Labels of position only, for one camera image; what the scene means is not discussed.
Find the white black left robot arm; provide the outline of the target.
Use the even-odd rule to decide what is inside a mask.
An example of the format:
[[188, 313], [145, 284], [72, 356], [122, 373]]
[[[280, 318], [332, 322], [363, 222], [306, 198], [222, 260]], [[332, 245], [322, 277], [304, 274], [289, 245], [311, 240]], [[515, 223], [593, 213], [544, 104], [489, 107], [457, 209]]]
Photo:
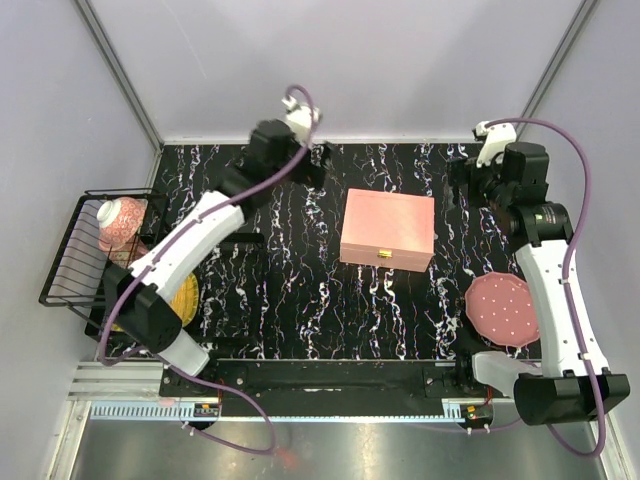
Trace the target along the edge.
[[110, 307], [99, 351], [106, 351], [118, 325], [139, 347], [181, 373], [181, 384], [196, 396], [215, 386], [208, 353], [184, 330], [169, 302], [192, 271], [223, 240], [242, 227], [284, 181], [319, 188], [323, 170], [311, 161], [319, 121], [287, 115], [264, 120], [250, 134], [241, 160], [217, 174], [191, 212], [149, 253], [123, 269], [110, 265], [103, 286]]

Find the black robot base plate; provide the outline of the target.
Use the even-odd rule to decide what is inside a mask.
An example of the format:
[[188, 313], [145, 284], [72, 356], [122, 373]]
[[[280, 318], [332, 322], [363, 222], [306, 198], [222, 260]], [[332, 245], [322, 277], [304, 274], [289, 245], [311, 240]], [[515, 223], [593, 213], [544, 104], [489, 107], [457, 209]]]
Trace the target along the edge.
[[457, 421], [481, 405], [487, 387], [464, 381], [453, 360], [218, 359], [202, 376], [228, 387], [217, 393], [166, 369], [159, 394], [198, 403], [220, 401], [223, 419], [264, 410], [272, 421]]

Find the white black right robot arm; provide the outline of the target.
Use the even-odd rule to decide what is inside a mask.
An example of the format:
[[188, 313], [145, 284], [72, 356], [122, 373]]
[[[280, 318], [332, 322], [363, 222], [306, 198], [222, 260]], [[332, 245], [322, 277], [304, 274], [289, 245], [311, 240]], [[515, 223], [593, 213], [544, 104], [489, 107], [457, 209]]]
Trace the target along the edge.
[[568, 211], [546, 198], [548, 166], [545, 148], [529, 142], [506, 145], [488, 163], [458, 159], [447, 165], [452, 202], [465, 188], [471, 206], [493, 211], [523, 274], [475, 279], [465, 295], [467, 318], [496, 345], [541, 346], [538, 367], [472, 347], [457, 361], [454, 384], [466, 396], [489, 386], [513, 399], [527, 425], [601, 420], [630, 394], [627, 376], [611, 372], [591, 328]]

